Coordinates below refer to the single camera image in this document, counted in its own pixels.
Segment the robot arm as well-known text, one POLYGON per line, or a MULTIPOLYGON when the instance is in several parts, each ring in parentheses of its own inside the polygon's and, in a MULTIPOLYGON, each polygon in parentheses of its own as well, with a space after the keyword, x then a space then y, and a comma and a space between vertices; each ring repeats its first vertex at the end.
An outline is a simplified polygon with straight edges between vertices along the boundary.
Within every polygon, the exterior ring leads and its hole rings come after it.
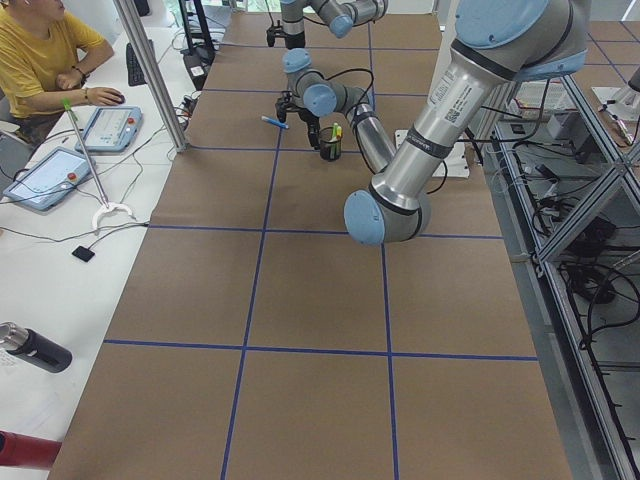
POLYGON ((511 81, 572 74, 586 59, 588 1, 462 1, 455 12, 449 66, 400 145, 386 135, 367 93, 326 79, 305 50, 311 8, 337 38, 383 17, 385 1, 283 1, 283 69, 295 106, 317 118, 345 116, 374 175, 349 195, 344 222, 365 245, 401 242, 426 228, 426 183, 452 151, 492 90, 511 81))
POLYGON ((310 8, 338 39, 344 38, 354 27, 380 20, 388 10, 384 0, 335 1, 335 0, 290 0, 280 1, 281 19, 266 29, 268 47, 274 47, 277 39, 283 39, 288 50, 304 48, 305 10, 310 8))

